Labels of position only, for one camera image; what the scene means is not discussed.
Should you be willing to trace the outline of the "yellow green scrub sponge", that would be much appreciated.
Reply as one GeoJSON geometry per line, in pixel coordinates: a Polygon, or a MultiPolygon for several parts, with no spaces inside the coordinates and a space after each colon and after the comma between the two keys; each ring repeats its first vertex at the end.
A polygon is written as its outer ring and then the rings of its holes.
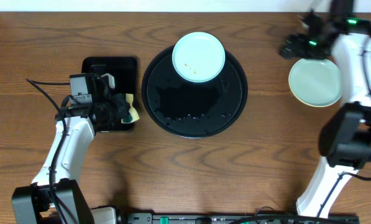
{"type": "Polygon", "coordinates": [[[139,120],[139,114],[137,110],[133,107],[133,102],[134,102],[134,95],[130,93],[125,94],[126,97],[126,102],[129,104],[129,114],[121,119],[122,124],[131,124],[139,120]]]}

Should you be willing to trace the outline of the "light blue plate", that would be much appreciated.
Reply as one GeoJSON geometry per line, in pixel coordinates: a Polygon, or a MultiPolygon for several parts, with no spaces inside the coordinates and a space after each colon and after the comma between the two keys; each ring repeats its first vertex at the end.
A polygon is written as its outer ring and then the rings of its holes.
{"type": "Polygon", "coordinates": [[[291,68],[288,76],[290,82],[339,84],[342,88],[341,73],[330,60],[300,59],[291,68]]]}
{"type": "Polygon", "coordinates": [[[172,52],[172,64],[177,74],[193,83],[204,83],[216,78],[225,61],[226,53],[222,43],[206,32],[184,35],[172,52]]]}

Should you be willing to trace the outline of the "light blue plate top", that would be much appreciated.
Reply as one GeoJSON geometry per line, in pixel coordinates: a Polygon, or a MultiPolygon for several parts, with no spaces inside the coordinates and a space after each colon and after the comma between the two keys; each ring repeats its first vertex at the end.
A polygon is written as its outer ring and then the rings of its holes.
{"type": "Polygon", "coordinates": [[[177,74],[193,83],[204,83],[216,78],[225,61],[226,53],[222,43],[206,32],[184,35],[172,52],[172,64],[177,74]]]}

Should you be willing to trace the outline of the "yellow plate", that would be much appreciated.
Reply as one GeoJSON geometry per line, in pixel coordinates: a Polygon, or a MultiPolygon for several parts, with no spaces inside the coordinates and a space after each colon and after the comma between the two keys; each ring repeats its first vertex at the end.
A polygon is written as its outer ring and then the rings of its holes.
{"type": "Polygon", "coordinates": [[[331,106],[342,96],[339,84],[290,82],[289,87],[298,101],[317,108],[331,106]]]}

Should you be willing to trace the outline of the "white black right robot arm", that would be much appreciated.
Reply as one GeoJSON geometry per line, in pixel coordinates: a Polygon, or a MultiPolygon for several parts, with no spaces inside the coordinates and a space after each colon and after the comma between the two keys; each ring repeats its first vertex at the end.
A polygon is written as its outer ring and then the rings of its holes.
{"type": "Polygon", "coordinates": [[[309,222],[329,223],[329,211],[346,185],[371,162],[371,22],[354,14],[353,1],[332,0],[326,21],[310,11],[305,34],[289,35],[279,50],[285,59],[333,57],[343,81],[339,111],[319,134],[321,155],[296,211],[309,222]]]}

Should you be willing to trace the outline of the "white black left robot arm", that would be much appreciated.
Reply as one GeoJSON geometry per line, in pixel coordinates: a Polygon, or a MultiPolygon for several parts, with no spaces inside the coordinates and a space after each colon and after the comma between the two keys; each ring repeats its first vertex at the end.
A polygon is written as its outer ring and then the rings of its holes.
{"type": "Polygon", "coordinates": [[[139,119],[129,93],[107,95],[99,101],[91,95],[68,95],[56,119],[56,134],[48,156],[31,184],[12,195],[17,223],[122,223],[112,205],[90,208],[79,181],[83,163],[96,133],[139,119]]]}

